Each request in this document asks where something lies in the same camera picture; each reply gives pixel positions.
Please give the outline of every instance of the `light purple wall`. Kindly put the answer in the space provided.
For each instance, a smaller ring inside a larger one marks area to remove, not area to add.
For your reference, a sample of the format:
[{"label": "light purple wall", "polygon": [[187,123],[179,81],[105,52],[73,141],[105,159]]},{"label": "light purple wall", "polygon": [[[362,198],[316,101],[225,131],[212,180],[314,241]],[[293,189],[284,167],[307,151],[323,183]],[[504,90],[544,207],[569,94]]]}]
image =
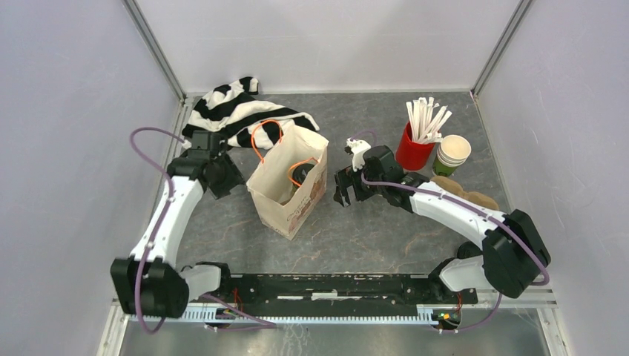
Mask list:
[{"label": "light purple wall", "polygon": [[629,1],[535,1],[480,108],[553,263],[575,355],[626,355]]},{"label": "light purple wall", "polygon": [[518,0],[139,0],[188,92],[466,89]]},{"label": "light purple wall", "polygon": [[94,355],[177,100],[120,0],[3,1],[0,48],[0,355]]}]

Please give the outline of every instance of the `black and white striped shirt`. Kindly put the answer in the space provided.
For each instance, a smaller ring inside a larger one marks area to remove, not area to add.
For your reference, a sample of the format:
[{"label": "black and white striped shirt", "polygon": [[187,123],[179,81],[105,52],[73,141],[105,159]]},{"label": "black and white striped shirt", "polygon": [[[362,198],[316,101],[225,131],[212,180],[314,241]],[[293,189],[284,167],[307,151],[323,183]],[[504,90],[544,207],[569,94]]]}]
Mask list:
[{"label": "black and white striped shirt", "polygon": [[[293,125],[319,131],[315,120],[307,113],[263,100],[256,100],[258,81],[247,76],[229,85],[221,85],[204,95],[194,106],[182,134],[192,137],[200,128],[222,133],[234,147],[251,147],[251,132],[264,120],[277,120],[286,132]],[[280,139],[276,123],[267,122],[255,133],[255,145],[270,149]]]}]

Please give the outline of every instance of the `green paper cup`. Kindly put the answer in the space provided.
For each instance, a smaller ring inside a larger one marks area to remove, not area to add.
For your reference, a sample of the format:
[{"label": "green paper cup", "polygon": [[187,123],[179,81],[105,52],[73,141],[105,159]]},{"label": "green paper cup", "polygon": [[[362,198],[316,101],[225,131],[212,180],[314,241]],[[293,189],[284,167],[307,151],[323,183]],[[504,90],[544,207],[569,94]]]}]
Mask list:
[{"label": "green paper cup", "polygon": [[459,135],[444,137],[437,150],[435,161],[432,162],[432,172],[435,175],[449,177],[459,165],[467,160],[472,153],[472,146]]}]

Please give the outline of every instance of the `brown paper bag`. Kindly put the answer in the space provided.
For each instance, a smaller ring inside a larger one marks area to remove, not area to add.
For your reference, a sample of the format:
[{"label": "brown paper bag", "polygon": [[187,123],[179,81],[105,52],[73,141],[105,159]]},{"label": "brown paper bag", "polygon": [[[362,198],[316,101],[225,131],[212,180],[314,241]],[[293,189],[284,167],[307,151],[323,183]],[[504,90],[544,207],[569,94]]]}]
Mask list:
[{"label": "brown paper bag", "polygon": [[[295,191],[288,177],[289,169],[310,158],[316,164]],[[287,129],[247,181],[247,190],[262,223],[292,240],[326,191],[327,165],[325,137],[299,126]]]}]

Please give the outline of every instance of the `red cup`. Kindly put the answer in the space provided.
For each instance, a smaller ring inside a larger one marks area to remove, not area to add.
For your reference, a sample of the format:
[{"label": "red cup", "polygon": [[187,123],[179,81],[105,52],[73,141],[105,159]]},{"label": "red cup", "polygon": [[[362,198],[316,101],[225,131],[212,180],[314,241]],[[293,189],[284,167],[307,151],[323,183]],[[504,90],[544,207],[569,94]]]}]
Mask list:
[{"label": "red cup", "polygon": [[422,145],[421,143],[413,142],[411,136],[411,124],[408,122],[406,128],[404,128],[398,151],[395,152],[395,160],[407,171],[419,171],[428,162],[428,157],[435,147],[435,143]]}]

